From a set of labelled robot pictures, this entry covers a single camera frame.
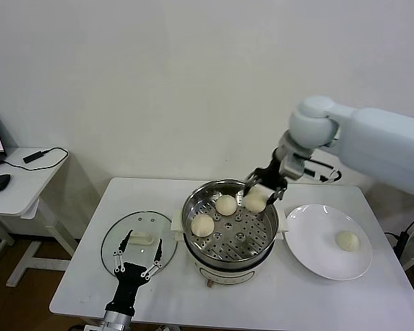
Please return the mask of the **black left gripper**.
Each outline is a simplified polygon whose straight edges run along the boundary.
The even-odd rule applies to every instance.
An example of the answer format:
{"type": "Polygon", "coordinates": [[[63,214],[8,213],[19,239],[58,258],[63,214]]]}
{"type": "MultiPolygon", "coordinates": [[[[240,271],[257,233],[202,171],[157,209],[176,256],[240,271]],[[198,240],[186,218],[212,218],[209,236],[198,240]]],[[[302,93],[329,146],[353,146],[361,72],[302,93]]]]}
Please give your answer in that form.
{"type": "Polygon", "coordinates": [[[118,250],[113,252],[114,273],[118,280],[118,286],[112,301],[105,308],[106,311],[117,312],[130,317],[135,315],[134,304],[138,289],[147,284],[147,279],[150,279],[163,266],[162,239],[159,240],[153,264],[148,268],[129,262],[124,263],[124,252],[132,233],[133,230],[129,230],[124,239],[121,240],[118,250]]]}

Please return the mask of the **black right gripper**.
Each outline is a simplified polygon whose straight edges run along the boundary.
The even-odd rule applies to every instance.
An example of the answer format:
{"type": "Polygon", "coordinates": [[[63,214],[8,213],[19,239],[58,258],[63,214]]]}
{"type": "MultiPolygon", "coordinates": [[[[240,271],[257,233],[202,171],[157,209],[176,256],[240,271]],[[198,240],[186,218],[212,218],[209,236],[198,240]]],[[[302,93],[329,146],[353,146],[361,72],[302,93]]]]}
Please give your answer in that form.
{"type": "Polygon", "coordinates": [[[272,205],[277,200],[282,200],[287,189],[287,180],[279,173],[281,162],[272,159],[266,168],[256,168],[245,179],[243,196],[245,197],[252,187],[259,184],[268,188],[272,193],[266,201],[266,205],[272,205]]]}

